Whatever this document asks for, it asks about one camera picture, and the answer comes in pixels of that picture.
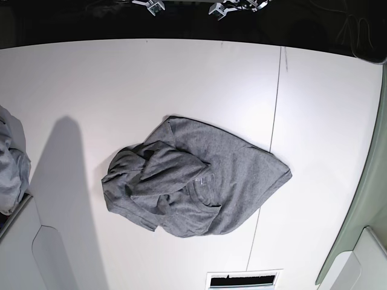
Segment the white panel right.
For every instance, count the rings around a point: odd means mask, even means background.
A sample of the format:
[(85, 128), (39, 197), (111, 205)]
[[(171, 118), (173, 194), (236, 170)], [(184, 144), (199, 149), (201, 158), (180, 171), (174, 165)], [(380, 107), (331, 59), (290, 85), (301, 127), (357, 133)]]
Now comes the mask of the white panel right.
[(327, 277), (330, 289), (386, 290), (386, 249), (371, 227), (363, 229), (352, 251), (335, 258)]

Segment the white panel left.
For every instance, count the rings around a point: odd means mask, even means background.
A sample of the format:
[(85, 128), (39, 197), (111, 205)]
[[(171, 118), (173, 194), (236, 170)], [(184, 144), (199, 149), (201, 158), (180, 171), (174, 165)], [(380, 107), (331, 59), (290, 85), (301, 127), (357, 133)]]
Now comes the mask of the white panel left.
[(60, 233), (27, 196), (1, 229), (1, 289), (77, 289)]

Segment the grey t-shirt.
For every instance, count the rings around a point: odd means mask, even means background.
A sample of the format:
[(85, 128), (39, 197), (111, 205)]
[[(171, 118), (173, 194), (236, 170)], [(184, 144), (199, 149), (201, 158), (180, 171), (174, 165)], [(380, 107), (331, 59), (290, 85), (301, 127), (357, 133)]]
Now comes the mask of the grey t-shirt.
[(117, 153), (102, 189), (110, 212), (149, 231), (187, 238), (232, 232), (291, 177), (270, 152), (171, 116), (144, 142)]

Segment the light grey cloth pile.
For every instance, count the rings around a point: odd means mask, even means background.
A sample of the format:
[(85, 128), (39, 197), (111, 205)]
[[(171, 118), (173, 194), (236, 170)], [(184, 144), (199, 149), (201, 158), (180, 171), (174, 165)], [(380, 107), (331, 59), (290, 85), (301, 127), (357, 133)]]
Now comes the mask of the light grey cloth pile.
[(22, 201), (30, 170), (22, 123), (1, 107), (1, 214), (11, 215)]

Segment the white panel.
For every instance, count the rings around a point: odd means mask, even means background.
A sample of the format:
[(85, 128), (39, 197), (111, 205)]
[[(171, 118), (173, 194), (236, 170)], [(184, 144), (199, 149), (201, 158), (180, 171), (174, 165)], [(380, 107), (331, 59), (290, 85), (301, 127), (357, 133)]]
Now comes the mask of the white panel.
[(27, 196), (1, 229), (1, 289), (77, 289), (60, 233)]
[(386, 249), (371, 227), (363, 229), (352, 251), (335, 258), (327, 277), (330, 289), (386, 290)]

